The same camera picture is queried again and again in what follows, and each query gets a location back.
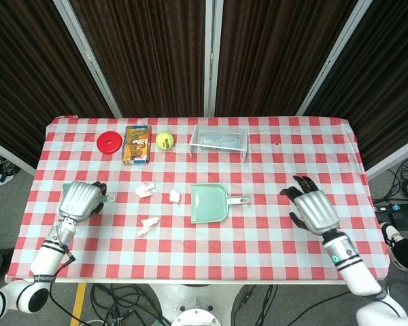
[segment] dustpan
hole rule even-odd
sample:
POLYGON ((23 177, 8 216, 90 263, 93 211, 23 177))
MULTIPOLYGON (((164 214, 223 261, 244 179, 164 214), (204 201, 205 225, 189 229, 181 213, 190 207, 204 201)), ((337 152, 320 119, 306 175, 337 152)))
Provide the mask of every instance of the dustpan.
POLYGON ((192 223, 222 221, 228 215, 228 206, 249 204, 247 196, 230 197, 220 183, 196 183, 192 185, 192 223))

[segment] red plastic lid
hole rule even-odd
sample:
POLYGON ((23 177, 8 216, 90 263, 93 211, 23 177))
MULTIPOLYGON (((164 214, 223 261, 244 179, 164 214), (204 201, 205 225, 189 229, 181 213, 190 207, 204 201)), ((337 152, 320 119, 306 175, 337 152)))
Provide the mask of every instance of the red plastic lid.
POLYGON ((103 154, 113 154, 121 148, 122 137, 114 131, 106 131, 97 139, 98 150, 103 154))

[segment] red and white checkered tablecloth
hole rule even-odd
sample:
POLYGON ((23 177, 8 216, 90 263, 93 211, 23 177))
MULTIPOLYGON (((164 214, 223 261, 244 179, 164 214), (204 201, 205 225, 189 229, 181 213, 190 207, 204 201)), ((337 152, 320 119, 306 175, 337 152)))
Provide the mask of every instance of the red and white checkered tablecloth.
POLYGON ((76 261, 59 277, 167 280, 335 280, 340 277, 320 239, 296 228, 294 205, 281 189, 308 175, 330 198, 346 232, 373 275, 385 278, 389 259, 373 212, 356 138, 346 120, 329 117, 215 117, 78 119, 58 117, 46 142, 31 188, 7 279, 27 278, 44 237, 59 218, 64 182, 107 184, 116 203, 102 215, 78 224, 71 250, 76 261), (131 124, 152 126, 149 164, 124 165, 121 151, 104 155, 97 137, 124 133, 131 124), (242 126, 249 130, 245 162, 241 154, 198 150, 188 154, 196 124, 242 126), (170 151, 155 146, 156 133, 169 131, 170 151), (135 188, 152 181, 151 197, 135 188), (218 182, 250 205, 230 207, 220 223, 191 224, 190 185, 218 182), (171 204, 169 192, 181 193, 171 204), (140 221, 160 217, 139 238, 140 221))

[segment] yellow tennis ball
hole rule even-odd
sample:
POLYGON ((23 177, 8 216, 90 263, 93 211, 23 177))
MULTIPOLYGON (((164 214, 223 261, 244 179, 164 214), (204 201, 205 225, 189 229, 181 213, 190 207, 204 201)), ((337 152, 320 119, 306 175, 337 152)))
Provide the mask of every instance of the yellow tennis ball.
POLYGON ((169 132, 161 132, 156 137, 157 147, 163 151, 167 151, 174 146, 174 137, 169 132))

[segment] gray floor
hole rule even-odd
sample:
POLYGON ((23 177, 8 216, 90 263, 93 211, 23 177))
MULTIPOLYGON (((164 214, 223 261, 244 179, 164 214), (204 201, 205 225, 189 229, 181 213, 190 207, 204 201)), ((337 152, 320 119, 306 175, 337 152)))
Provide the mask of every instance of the gray floor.
MULTIPOLYGON (((370 186, 373 197, 383 196, 387 192, 391 180, 391 173, 384 173, 372 180, 370 186)), ((10 183, 0 186, 0 248, 12 247, 15 244, 32 181, 31 175, 21 171, 10 183)), ((400 272, 391 265, 387 279, 408 280, 408 272, 400 272)), ((3 277, 0 276, 0 287, 3 285, 3 277)), ((88 285, 85 295, 82 312, 82 319, 85 321, 96 318, 89 300, 91 287, 92 285, 88 285)), ((76 289, 77 285, 74 284, 55 284, 54 296, 66 309, 72 310, 76 289)), ((151 290, 147 287, 144 287, 144 289, 146 289, 146 292, 151 293, 151 290)), ((244 287, 242 291, 248 289, 250 289, 250 286, 244 287)), ((237 314, 236 326, 255 324, 266 289, 267 286, 258 286, 255 289, 254 299, 251 299, 237 314)), ((306 307, 346 290, 345 286, 339 285, 279 286, 275 302, 269 311, 265 325, 286 325, 306 307)), ((408 312, 408 286, 396 284, 393 286, 392 294, 408 312)), ((100 297, 101 303, 109 305, 105 297, 102 295, 98 297, 100 297)), ((240 296, 238 296, 234 308, 238 307, 239 300, 240 296)), ((144 300, 140 302, 149 308, 144 300)), ((356 325, 355 312, 366 303, 365 299, 351 294, 345 295, 314 308, 294 325, 356 325)), ((152 321, 154 321, 151 316, 143 314, 142 317, 147 325, 151 325, 152 321)), ((69 325, 69 322, 70 318, 49 300, 44 309, 37 314, 27 315, 21 312, 9 311, 0 320, 0 325, 69 325)), ((135 317, 131 317, 125 324, 134 325, 136 323, 138 322, 135 317)))

